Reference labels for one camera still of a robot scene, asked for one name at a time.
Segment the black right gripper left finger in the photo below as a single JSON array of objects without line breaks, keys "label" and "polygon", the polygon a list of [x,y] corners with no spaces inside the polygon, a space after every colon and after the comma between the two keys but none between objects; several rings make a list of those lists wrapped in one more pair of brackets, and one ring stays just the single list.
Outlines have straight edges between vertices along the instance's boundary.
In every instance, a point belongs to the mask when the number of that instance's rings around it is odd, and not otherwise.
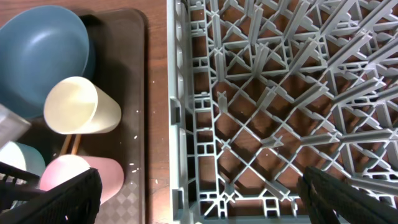
[{"label": "black right gripper left finger", "polygon": [[90,168],[51,190],[17,194],[23,204],[1,211],[1,223],[94,223],[101,193],[100,174]]}]

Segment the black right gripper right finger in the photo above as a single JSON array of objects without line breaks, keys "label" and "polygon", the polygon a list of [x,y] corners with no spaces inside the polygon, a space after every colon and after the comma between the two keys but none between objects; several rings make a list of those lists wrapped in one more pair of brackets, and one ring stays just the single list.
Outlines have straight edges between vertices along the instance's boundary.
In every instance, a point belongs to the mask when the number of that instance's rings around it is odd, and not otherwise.
[{"label": "black right gripper right finger", "polygon": [[397,223],[397,210],[308,166],[297,181],[298,194],[312,223]]}]

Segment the pink cup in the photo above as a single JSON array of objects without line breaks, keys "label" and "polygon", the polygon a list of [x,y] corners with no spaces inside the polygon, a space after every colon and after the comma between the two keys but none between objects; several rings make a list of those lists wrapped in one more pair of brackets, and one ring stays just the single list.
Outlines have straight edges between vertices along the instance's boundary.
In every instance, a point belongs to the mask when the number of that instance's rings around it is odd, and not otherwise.
[{"label": "pink cup", "polygon": [[114,159],[94,156],[62,155],[53,160],[40,178],[39,189],[48,191],[89,168],[97,169],[102,183],[101,204],[115,196],[124,183],[124,172]]}]

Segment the cream white cup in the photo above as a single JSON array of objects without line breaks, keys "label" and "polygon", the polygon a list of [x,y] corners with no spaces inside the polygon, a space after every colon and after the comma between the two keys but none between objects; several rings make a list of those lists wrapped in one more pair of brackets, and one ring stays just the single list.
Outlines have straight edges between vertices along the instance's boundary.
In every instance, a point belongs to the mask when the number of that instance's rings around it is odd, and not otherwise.
[{"label": "cream white cup", "polygon": [[45,100],[44,120],[60,134],[99,134],[121,121],[119,104],[89,79],[69,77],[56,84]]}]

